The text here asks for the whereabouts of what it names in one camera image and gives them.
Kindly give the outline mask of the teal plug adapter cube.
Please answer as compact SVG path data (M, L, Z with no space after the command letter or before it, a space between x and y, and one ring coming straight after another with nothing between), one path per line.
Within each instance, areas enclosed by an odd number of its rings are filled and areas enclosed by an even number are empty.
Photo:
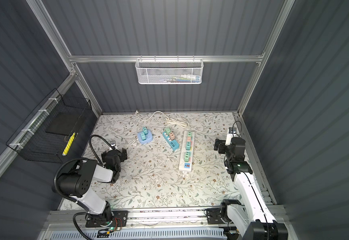
M147 131L147 128L146 128L146 127L143 127L143 128L142 128L142 131L143 131L143 133L144 133L145 135L148 134L148 131Z
M143 132L140 132L140 138L142 141L145 141L147 139L147 135L145 135Z
M191 149L191 142L187 142L186 144L186 150L189 151Z

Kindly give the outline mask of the light blue round power strip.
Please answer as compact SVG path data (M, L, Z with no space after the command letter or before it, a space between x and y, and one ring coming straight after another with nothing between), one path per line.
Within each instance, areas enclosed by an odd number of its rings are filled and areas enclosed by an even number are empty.
M141 145L148 144L153 140L153 135L151 131L147 130L146 132L147 133L145 133L144 131L141 131L141 132L138 132L137 134L138 141Z

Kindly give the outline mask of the long white power strip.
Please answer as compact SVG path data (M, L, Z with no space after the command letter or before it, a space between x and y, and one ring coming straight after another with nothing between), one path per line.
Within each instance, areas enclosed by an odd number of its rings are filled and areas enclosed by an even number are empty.
M181 155L179 158L179 170L182 172L191 172L194 158L195 132L184 131L181 146Z

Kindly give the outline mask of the teal blue power strip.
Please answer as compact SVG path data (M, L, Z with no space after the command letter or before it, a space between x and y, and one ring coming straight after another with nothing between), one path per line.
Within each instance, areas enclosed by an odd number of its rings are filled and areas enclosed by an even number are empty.
M180 148L180 145L179 145L179 143L177 142L177 140L176 140L176 139L171 140L171 139L169 138L169 135L166 134L166 132L163 132L163 133L162 133L162 136L163 136L164 140L169 144L170 148L171 148L173 151L176 151L176 150L178 150L178 149Z

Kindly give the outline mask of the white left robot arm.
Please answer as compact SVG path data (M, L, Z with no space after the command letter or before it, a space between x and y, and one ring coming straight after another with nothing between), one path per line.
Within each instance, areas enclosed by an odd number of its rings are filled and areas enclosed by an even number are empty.
M72 201L91 215L102 215L109 204L92 188L91 182L114 184L121 172L121 163L127 160L126 149L105 151L101 154L104 166L97 160L73 159L64 163L56 172L52 190L62 198Z

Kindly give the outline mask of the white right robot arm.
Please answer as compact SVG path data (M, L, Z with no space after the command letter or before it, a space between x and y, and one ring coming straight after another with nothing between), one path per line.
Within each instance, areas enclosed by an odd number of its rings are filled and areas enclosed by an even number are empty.
M242 199L224 199L220 207L221 218L233 223L239 240L286 240L288 230L278 223L268 209L248 162L245 161L245 143L240 137L231 138L229 145L216 139L214 150L223 154L224 165Z

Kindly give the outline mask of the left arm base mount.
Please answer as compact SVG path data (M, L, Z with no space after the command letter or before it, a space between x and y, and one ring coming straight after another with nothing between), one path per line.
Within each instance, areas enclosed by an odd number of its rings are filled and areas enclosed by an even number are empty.
M85 215L86 228L107 228L107 227L125 227L128 217L128 211L112 211L101 215Z

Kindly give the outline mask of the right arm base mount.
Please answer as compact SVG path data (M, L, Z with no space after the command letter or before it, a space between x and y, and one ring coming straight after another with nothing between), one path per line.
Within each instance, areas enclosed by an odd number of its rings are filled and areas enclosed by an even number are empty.
M231 220L227 216L227 210L222 208L208 208L204 210L209 225L228 224Z

